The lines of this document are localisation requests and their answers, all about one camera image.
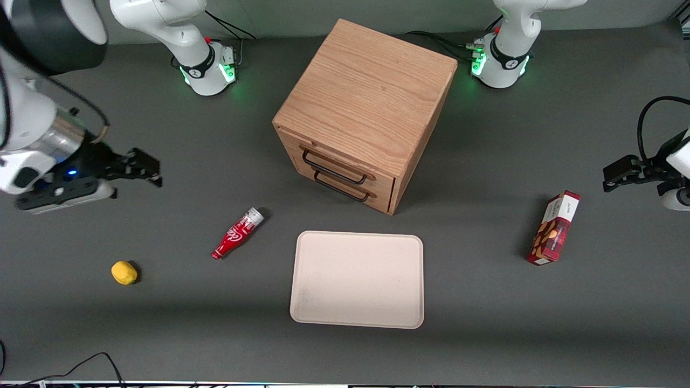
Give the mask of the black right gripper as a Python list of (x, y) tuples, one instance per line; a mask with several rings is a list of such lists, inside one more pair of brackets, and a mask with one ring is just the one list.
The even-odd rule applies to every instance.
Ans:
[(38, 179), (33, 188), (47, 187), (49, 175), (53, 175), (53, 179), (94, 177), (110, 181), (131, 179), (130, 175), (134, 175), (136, 179), (144, 179), (158, 188), (163, 187), (160, 160), (140, 148), (132, 148), (127, 155), (119, 155), (106, 143), (91, 143), (89, 138), (84, 140), (71, 157), (56, 164), (44, 177)]

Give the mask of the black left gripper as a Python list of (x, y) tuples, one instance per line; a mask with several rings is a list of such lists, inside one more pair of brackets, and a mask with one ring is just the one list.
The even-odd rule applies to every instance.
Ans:
[(688, 130), (674, 136), (653, 157), (626, 155), (602, 169), (604, 192), (629, 184), (688, 178)]

